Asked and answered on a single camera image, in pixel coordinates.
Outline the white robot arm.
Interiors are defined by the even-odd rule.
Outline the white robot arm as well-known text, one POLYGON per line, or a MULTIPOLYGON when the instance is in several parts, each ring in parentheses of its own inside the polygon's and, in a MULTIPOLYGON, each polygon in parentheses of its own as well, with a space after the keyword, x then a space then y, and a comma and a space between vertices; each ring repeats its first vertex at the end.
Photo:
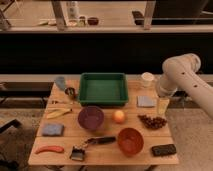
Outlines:
POLYGON ((163 74, 156 82, 159 97, 172 97, 178 88, 185 91, 213 120, 213 87, 196 72, 200 58, 193 53, 170 57, 162 64, 163 74))

